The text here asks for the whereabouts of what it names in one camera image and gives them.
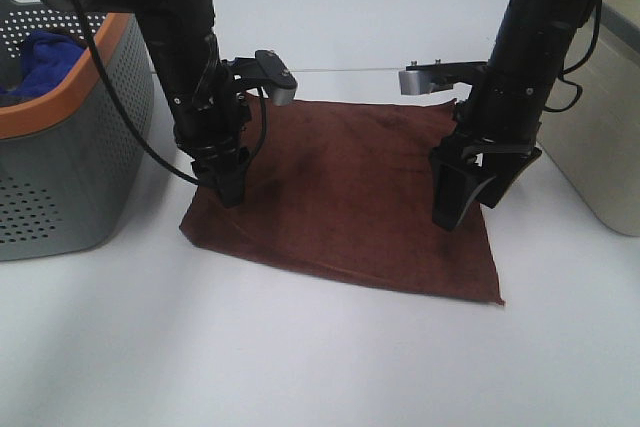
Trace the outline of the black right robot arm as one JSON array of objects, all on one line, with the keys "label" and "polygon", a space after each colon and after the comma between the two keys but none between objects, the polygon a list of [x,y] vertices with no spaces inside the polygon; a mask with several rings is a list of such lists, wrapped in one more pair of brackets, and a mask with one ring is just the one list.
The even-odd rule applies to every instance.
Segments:
[{"label": "black right robot arm", "polygon": [[541,151],[540,117],[576,31],[602,0],[509,0],[485,63],[428,67],[437,85],[466,83],[456,127],[433,148],[432,220],[454,230],[473,202],[495,207]]}]

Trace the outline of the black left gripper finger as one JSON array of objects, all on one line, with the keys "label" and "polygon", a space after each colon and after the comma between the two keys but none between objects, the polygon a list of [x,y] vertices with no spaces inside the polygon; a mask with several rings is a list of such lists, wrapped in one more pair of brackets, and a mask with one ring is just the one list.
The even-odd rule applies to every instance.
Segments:
[{"label": "black left gripper finger", "polygon": [[231,172],[214,172],[212,174],[212,189],[225,208],[233,208],[244,202],[245,185],[246,171],[244,169],[238,168]]}]

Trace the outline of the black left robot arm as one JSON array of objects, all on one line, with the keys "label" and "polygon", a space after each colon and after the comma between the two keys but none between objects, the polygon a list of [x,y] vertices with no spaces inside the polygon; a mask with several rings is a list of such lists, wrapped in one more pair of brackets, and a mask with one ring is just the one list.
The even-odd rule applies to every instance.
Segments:
[{"label": "black left robot arm", "polygon": [[239,205],[251,158],[241,132],[251,114],[219,56],[213,0],[40,1],[79,18],[89,12],[135,16],[174,119],[177,146],[192,158],[197,184],[212,189],[223,206]]}]

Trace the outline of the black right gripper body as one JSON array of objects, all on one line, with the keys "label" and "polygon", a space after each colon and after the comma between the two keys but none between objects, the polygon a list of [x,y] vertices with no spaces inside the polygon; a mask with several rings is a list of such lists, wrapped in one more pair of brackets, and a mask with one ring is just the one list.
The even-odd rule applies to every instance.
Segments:
[{"label": "black right gripper body", "polygon": [[429,154],[433,172],[442,167],[490,172],[519,172],[541,156],[535,140],[514,141],[486,136],[462,124],[443,137]]}]

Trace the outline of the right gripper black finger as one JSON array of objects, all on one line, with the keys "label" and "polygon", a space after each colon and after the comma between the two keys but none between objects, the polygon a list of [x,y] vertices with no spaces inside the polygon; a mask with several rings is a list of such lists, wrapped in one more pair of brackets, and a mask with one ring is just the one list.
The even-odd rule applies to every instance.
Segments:
[{"label": "right gripper black finger", "polygon": [[542,154],[538,147],[530,153],[485,154],[483,166],[494,178],[478,194],[478,202],[494,208],[520,174]]},{"label": "right gripper black finger", "polygon": [[483,187],[482,169],[476,164],[450,163],[430,158],[433,173],[432,220],[446,231],[455,230]]}]

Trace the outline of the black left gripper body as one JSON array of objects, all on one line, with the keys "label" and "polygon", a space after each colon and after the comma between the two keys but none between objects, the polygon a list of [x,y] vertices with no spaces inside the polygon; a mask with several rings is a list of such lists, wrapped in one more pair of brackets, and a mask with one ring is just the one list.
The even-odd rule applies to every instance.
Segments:
[{"label": "black left gripper body", "polygon": [[195,178],[207,187],[218,187],[240,173],[249,157],[248,148],[242,145],[240,130],[206,132],[201,138],[191,138],[175,125],[173,134],[178,148],[191,158]]}]

